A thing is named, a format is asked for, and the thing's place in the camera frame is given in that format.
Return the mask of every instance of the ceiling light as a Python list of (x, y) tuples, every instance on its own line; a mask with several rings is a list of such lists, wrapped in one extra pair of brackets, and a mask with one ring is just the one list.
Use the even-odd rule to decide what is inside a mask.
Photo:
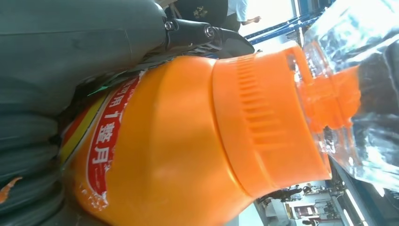
[(364, 216), (363, 216), (363, 214), (361, 213), (358, 204), (355, 202), (355, 199), (354, 199), (353, 196), (352, 196), (352, 193), (351, 193), (348, 189), (346, 189), (345, 192), (346, 192), (346, 194), (348, 195), (349, 200), (352, 202), (352, 205), (353, 205), (353, 207), (355, 208), (356, 212), (358, 213), (360, 220), (361, 220), (361, 221), (365, 221)]
[(385, 190), (383, 187), (380, 187), (378, 185), (373, 185), (375, 190), (380, 194), (381, 197), (385, 196)]
[(351, 218), (349, 217), (349, 214), (348, 214), (348, 212), (344, 209), (343, 210), (343, 214), (345, 215), (345, 217), (346, 217), (346, 220), (348, 221), (348, 223), (349, 223), (349, 226), (354, 226), (353, 225), (353, 223), (352, 223), (352, 220), (351, 220)]

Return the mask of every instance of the white wall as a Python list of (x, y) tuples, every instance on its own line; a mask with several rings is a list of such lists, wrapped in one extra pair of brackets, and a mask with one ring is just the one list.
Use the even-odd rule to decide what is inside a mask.
[[(291, 0), (248, 0), (248, 17), (261, 16), (259, 23), (241, 26), (239, 33), (246, 36), (268, 27), (280, 24), (294, 17)], [(284, 38), (276, 37), (254, 45), (255, 50), (267, 50), (284, 42)]]
[(255, 205), (251, 204), (225, 226), (263, 226), (263, 222)]

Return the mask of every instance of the orange bottle cap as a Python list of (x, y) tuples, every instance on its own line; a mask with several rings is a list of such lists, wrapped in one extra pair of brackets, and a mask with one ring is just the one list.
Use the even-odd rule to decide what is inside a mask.
[(292, 44), (279, 52), (219, 60), (213, 71), (220, 136), (234, 173), (253, 197), (331, 178), (327, 155), (309, 130), (290, 57), (312, 83), (301, 48)]

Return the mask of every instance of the person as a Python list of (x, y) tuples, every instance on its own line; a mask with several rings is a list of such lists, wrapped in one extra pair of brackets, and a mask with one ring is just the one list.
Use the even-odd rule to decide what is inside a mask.
[(257, 16), (248, 19), (248, 0), (229, 0), (227, 18), (222, 24), (222, 28), (238, 32), (241, 25), (258, 23), (262, 18)]

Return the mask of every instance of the orange bottle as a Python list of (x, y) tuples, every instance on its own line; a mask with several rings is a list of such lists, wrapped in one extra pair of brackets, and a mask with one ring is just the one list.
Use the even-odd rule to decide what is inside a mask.
[(296, 45), (149, 70), (66, 132), (77, 200), (112, 226), (220, 226), (262, 195), (329, 179), (303, 111), (322, 105), (306, 102), (312, 86)]

